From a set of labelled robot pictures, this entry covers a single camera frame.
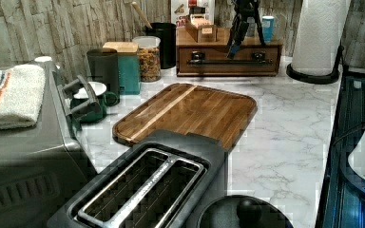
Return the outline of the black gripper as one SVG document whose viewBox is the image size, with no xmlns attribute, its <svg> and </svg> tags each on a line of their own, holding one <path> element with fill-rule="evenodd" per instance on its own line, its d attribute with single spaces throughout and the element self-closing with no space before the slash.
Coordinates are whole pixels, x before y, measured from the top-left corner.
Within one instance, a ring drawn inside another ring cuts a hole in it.
<svg viewBox="0 0 365 228">
<path fill-rule="evenodd" d="M 232 0 L 232 3 L 234 5 L 235 16 L 232 28 L 230 29 L 229 40 L 227 42 L 228 59 L 233 59 L 240 49 L 240 45 L 243 42 L 248 30 L 247 19 L 249 17 L 252 17 L 256 22 L 260 44 L 263 47 L 266 45 L 263 38 L 261 20 L 259 18 L 259 1 Z"/>
</svg>

